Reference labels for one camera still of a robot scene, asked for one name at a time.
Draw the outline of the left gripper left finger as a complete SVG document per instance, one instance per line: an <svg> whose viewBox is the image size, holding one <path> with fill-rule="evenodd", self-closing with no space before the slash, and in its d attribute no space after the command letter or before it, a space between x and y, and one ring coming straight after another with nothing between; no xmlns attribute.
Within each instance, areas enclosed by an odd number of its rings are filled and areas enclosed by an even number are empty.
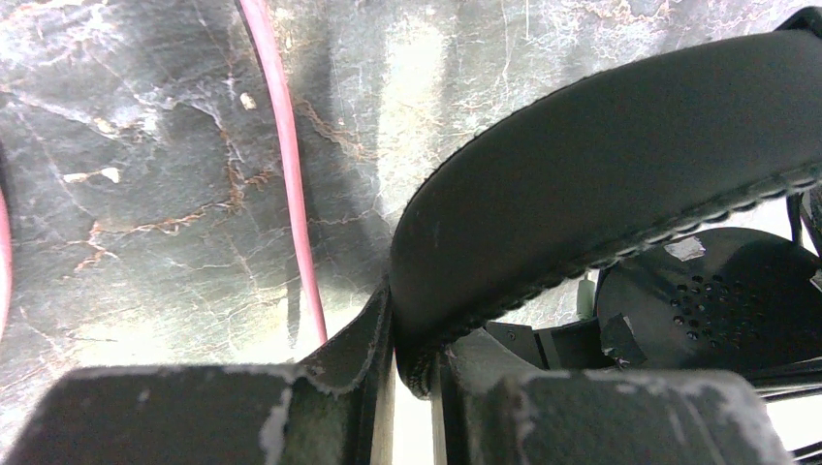
<svg viewBox="0 0 822 465"><path fill-rule="evenodd" d="M292 364L95 367L64 375L10 464L388 464L389 292Z"/></svg>

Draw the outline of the black headphones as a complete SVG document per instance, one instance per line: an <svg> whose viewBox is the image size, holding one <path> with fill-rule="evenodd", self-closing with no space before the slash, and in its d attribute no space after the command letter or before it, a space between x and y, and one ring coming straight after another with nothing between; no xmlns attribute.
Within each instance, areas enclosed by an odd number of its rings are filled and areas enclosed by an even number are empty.
<svg viewBox="0 0 822 465"><path fill-rule="evenodd" d="M397 368L542 292L821 181L821 11L567 85L457 150L405 207Z"/></svg>

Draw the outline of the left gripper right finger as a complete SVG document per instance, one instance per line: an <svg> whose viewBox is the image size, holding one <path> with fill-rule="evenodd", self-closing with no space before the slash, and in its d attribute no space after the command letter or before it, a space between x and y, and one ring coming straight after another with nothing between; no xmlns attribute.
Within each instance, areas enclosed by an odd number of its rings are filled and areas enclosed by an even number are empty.
<svg viewBox="0 0 822 465"><path fill-rule="evenodd" d="M725 371L544 371L478 329L431 371L439 464L789 464Z"/></svg>

